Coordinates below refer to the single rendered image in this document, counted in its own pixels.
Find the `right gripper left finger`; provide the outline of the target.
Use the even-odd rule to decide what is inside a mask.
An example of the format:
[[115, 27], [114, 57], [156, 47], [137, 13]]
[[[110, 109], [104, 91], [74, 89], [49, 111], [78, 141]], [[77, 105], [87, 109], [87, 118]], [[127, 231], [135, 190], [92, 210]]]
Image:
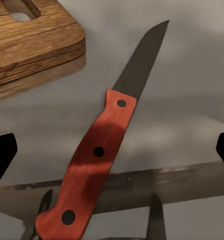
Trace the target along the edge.
[[0, 180], [18, 152], [13, 133], [0, 136]]

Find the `cutting board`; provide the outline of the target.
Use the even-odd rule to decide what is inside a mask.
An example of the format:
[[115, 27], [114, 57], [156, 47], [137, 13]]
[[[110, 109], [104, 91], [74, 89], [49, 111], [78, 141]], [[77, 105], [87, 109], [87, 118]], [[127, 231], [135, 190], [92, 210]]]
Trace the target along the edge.
[[0, 86], [84, 54], [83, 27], [57, 0], [22, 0], [37, 19], [17, 21], [0, 0]]

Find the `parer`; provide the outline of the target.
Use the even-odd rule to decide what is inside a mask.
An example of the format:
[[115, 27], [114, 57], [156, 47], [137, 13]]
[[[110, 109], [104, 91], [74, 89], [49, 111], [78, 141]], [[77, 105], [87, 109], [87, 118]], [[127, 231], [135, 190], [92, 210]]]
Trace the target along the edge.
[[81, 240], [168, 24], [164, 21], [145, 34], [115, 87], [106, 90], [105, 108], [76, 148], [56, 205], [35, 220], [42, 240]]

